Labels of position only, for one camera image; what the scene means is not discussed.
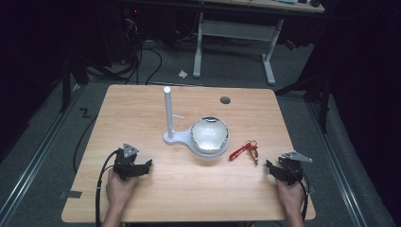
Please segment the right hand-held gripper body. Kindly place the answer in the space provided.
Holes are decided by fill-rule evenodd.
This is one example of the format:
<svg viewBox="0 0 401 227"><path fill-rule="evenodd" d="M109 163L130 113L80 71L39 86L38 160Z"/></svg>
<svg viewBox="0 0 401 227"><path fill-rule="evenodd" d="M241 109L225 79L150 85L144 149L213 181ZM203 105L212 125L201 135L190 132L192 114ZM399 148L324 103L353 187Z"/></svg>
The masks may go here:
<svg viewBox="0 0 401 227"><path fill-rule="evenodd" d="M284 153L278 158L278 163L281 166L278 179L288 185L300 181L304 175L302 162L312 163L313 160L296 150Z"/></svg>

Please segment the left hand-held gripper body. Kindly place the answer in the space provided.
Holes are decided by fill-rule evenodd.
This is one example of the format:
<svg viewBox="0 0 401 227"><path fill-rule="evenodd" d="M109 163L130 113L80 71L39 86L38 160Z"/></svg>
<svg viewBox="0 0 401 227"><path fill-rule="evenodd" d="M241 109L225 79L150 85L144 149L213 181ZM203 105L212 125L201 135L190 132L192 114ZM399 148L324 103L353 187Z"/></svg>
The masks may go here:
<svg viewBox="0 0 401 227"><path fill-rule="evenodd" d="M123 148L116 151L113 171L122 181L127 181L130 177L138 177L140 175L138 167L134 164L139 150L127 143L123 144Z"/></svg>

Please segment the person's right hand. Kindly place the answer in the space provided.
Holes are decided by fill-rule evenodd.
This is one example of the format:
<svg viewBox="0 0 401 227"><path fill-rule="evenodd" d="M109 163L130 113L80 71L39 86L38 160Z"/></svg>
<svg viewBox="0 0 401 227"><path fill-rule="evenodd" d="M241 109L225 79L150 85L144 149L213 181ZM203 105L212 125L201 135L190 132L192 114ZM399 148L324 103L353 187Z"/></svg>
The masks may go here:
<svg viewBox="0 0 401 227"><path fill-rule="evenodd" d="M299 183L288 185L276 180L279 199L287 216L301 215L305 193Z"/></svg>

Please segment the person's left hand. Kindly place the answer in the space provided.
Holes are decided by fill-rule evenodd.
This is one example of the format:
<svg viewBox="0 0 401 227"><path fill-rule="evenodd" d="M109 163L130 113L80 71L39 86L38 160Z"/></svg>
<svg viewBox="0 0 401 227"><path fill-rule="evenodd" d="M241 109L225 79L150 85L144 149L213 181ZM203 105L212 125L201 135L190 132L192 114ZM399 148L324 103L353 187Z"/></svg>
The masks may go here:
<svg viewBox="0 0 401 227"><path fill-rule="evenodd" d="M138 180L138 177L133 177L123 181L113 170L110 170L106 186L109 208L112 210L123 210L130 200Z"/></svg>

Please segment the white stand with pole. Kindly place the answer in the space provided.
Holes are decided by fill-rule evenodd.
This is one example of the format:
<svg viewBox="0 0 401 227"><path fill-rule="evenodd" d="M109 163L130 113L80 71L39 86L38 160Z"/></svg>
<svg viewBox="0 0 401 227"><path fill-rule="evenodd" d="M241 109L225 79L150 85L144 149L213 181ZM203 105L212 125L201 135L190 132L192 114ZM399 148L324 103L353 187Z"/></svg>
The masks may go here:
<svg viewBox="0 0 401 227"><path fill-rule="evenodd" d="M186 131L175 131L173 127L173 113L172 113L172 99L171 99L171 88L166 86L164 88L165 94L165 105L166 105L166 123L167 131L164 133L164 140L167 144L184 144L196 155L203 158L216 158L222 155L230 144L230 133L226 145L216 153L204 153L201 152L196 145L193 143L190 130L192 126L199 120L197 120L190 128Z"/></svg>

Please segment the black tape strip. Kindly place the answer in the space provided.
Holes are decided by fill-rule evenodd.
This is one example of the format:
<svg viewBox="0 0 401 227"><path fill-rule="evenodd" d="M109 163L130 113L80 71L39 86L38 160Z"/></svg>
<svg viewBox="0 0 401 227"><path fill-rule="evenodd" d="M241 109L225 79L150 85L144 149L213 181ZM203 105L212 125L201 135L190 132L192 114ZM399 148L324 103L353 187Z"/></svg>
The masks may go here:
<svg viewBox="0 0 401 227"><path fill-rule="evenodd" d="M62 190L62 192L59 195L59 198L60 199L67 199L67 198L79 199L80 196L81 196L80 191Z"/></svg>

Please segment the white bowl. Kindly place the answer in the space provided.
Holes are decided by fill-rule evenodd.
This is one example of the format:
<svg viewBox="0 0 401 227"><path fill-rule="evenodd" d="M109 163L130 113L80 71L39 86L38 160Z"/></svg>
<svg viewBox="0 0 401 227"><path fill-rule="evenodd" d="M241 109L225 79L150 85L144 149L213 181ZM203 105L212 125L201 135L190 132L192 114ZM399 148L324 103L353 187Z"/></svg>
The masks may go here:
<svg viewBox="0 0 401 227"><path fill-rule="evenodd" d="M215 117L199 119L190 130L193 143L204 153L216 153L227 143L229 131L225 123Z"/></svg>

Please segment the black metal stand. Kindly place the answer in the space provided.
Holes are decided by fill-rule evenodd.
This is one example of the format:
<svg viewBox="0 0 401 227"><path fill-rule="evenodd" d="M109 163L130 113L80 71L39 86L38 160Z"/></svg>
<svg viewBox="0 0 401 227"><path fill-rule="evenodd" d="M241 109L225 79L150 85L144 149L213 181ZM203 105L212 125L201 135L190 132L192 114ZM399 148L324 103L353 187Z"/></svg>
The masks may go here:
<svg viewBox="0 0 401 227"><path fill-rule="evenodd" d="M329 74L321 74L308 79L301 79L289 86L275 91L277 96L282 96L290 91L305 90L305 102L320 102L320 110L318 111L318 122L321 130L327 133L326 120L329 111L328 102L330 95L332 77Z"/></svg>
<svg viewBox="0 0 401 227"><path fill-rule="evenodd" d="M61 84L62 84L62 100L61 112L64 113L70 105L71 99L71 79L73 76L76 83L86 85L89 82L89 77L86 73L84 60L79 55L66 55L61 64Z"/></svg>

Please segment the white-framed desk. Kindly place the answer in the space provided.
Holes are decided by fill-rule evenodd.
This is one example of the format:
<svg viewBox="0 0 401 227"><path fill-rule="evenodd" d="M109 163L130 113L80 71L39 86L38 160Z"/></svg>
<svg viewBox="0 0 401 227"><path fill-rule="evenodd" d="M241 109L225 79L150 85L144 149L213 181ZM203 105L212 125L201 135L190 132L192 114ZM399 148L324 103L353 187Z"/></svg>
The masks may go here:
<svg viewBox="0 0 401 227"><path fill-rule="evenodd" d="M324 7L319 0L200 0L202 6L205 3L222 3L231 6L246 6L260 9L278 9L283 12L309 12L324 13ZM209 20L199 13L197 49L194 59L193 77L201 76L202 38L204 36L216 36L224 38L236 38L269 42L267 52L261 55L265 68L265 74L269 85L275 84L274 74L271 69L270 58L281 33L284 19L280 18L275 26L248 25L244 23Z"/></svg>

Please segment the metal floor rail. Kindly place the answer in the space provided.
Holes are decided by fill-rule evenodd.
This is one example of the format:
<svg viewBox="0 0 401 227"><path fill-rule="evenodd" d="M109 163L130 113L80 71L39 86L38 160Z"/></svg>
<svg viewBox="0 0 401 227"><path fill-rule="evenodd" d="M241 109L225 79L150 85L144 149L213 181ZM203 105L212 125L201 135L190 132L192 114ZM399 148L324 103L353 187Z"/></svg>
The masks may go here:
<svg viewBox="0 0 401 227"><path fill-rule="evenodd" d="M63 109L62 89L57 86L39 108L23 135L0 164L0 227L7 227L25 193L35 179L55 136L85 85L69 88L70 100Z"/></svg>
<svg viewBox="0 0 401 227"><path fill-rule="evenodd" d="M368 227L366 219L362 214L360 206L357 202L356 195L351 185L349 184L344 171L340 165L340 161L334 151L332 143L326 132L322 130L319 120L319 113L317 107L314 104L306 103L306 107L314 120L314 125L318 130L319 136L323 141L324 151L328 156L328 161L330 163L333 176L335 178L336 184L339 188L342 200L346 206L346 209L353 221L354 227Z"/></svg>

